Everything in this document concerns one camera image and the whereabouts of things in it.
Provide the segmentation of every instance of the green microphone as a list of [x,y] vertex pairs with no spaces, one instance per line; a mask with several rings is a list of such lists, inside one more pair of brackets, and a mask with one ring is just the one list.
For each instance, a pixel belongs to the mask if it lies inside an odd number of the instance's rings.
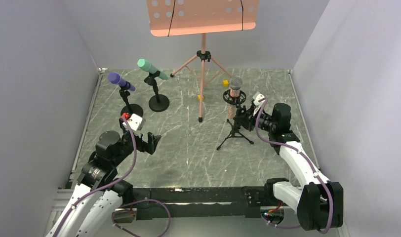
[[[138,67],[148,73],[154,74],[158,70],[152,63],[150,63],[148,60],[141,58],[140,60],[138,60]],[[160,75],[159,78],[163,79],[163,80],[167,80],[168,76],[160,71]]]

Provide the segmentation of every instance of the microphone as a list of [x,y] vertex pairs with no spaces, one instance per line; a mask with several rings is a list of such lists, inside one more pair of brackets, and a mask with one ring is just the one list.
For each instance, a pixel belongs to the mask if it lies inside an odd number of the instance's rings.
[[[145,71],[145,72],[148,72],[148,73],[151,73],[151,74],[154,74],[154,73],[156,73],[157,71],[160,71],[160,70],[158,70],[156,67],[154,67],[154,65],[151,64],[148,60],[143,59],[143,58],[141,58],[140,60],[138,60],[138,67],[139,67],[141,70],[143,70],[143,71]],[[168,76],[167,76],[165,73],[163,73],[163,72],[160,71],[159,78],[161,78],[161,79],[163,79],[163,80],[167,80],[167,79],[168,79]]]
[[126,90],[135,91],[135,87],[131,83],[129,83],[125,79],[123,79],[119,75],[119,73],[115,73],[115,72],[109,73],[108,80],[112,84],[118,85],[120,87],[124,87],[124,89],[126,89]]
[[[231,97],[239,97],[240,96],[240,89],[242,85],[242,79],[239,76],[233,76],[230,80],[230,98]],[[228,109],[228,118],[233,119],[236,115],[237,108],[235,105],[230,105]]]

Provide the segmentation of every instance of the round microphone base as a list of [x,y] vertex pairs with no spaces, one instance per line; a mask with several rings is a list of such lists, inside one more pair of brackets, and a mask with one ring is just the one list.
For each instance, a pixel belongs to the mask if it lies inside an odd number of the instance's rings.
[[[142,117],[142,116],[144,115],[144,110],[142,109],[141,106],[139,106],[139,105],[137,105],[137,104],[130,104],[130,106],[131,106],[131,109],[132,109],[132,113],[133,113],[133,114],[136,114],[136,115],[138,115],[138,116],[140,116],[140,117]],[[130,114],[130,112],[129,112],[127,106],[125,106],[125,107],[120,111],[120,115],[122,116],[123,113],[128,113],[128,114]]]
[[151,97],[148,106],[154,112],[163,112],[170,105],[170,101],[165,95],[159,95],[160,102],[157,101],[156,96]]

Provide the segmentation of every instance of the microphone stand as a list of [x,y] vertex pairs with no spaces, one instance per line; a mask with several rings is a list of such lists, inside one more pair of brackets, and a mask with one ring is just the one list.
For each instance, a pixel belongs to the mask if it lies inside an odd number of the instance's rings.
[[126,104],[126,106],[123,107],[122,110],[120,111],[120,115],[123,115],[123,113],[128,113],[130,115],[137,114],[140,117],[144,115],[144,110],[142,109],[141,106],[137,104],[130,104],[128,102],[128,96],[130,95],[130,92],[125,87],[120,86],[119,94],[122,97],[122,100]]
[[230,134],[228,134],[228,136],[224,139],[224,141],[222,141],[222,143],[219,144],[219,146],[216,148],[216,150],[218,151],[219,149],[221,149],[222,144],[224,144],[224,142],[228,138],[244,138],[250,144],[254,144],[254,142],[250,141],[248,138],[246,138],[244,135],[242,135],[240,133],[241,125],[240,125],[239,119],[242,119],[242,117],[239,117],[239,116],[241,115],[241,104],[244,103],[245,99],[246,99],[245,93],[242,90],[240,90],[240,95],[238,97],[232,97],[230,90],[226,90],[224,92],[224,94],[222,95],[222,97],[223,97],[224,101],[227,102],[228,104],[235,105],[237,107],[237,112],[236,112],[236,116],[234,116],[234,125],[227,118],[227,123],[229,123],[231,126]]
[[144,82],[153,87],[154,96],[148,102],[148,106],[154,112],[162,112],[170,105],[170,100],[165,95],[159,94],[159,88],[157,86],[156,77],[160,75],[160,71],[156,71],[154,74],[149,73],[144,79]]

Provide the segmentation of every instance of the condenser microphone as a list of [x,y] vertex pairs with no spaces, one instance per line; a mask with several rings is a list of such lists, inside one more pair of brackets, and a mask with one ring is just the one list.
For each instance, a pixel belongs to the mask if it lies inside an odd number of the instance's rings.
[[118,85],[118,86],[122,87],[125,90],[135,91],[135,87],[131,83],[129,83],[125,79],[123,79],[119,75],[119,73],[115,73],[115,72],[109,73],[108,74],[108,80],[112,84]]
[[[235,102],[240,97],[240,89],[242,85],[242,79],[239,76],[233,76],[230,80],[230,98]],[[230,105],[228,109],[228,118],[233,119],[236,115],[237,107]]]

